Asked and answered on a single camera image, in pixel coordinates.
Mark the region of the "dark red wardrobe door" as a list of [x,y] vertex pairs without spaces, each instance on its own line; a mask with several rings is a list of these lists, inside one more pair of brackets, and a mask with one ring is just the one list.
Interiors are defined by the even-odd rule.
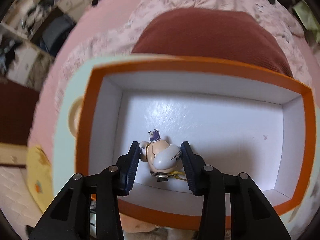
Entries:
[[27,145],[39,92],[1,78],[1,142]]

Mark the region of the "white pink bedsheet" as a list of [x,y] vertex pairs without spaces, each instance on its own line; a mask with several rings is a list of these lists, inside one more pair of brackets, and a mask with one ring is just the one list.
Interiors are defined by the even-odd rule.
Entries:
[[40,146],[48,159],[52,157],[56,122],[54,103],[60,68],[71,51],[81,42],[92,38],[95,34],[118,28],[126,23],[140,1],[100,0],[95,7],[87,8],[60,49],[44,81],[35,107],[28,147]]

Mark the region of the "dark red pillow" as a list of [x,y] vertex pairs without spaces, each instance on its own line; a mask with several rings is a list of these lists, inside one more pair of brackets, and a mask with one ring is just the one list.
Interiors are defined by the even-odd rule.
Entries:
[[276,39],[245,12],[180,8],[154,18],[133,53],[214,57],[293,77]]

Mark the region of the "pink floral duvet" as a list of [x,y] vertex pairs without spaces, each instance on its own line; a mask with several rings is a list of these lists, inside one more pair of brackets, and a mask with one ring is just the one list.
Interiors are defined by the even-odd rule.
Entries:
[[268,0],[141,0],[122,26],[95,34],[77,45],[59,71],[57,88],[64,90],[68,80],[88,59],[101,55],[129,54],[146,26],[159,14],[178,8],[206,8],[242,11],[251,15],[278,42],[295,79],[311,86],[311,77],[300,42],[304,31],[297,19],[280,3]]

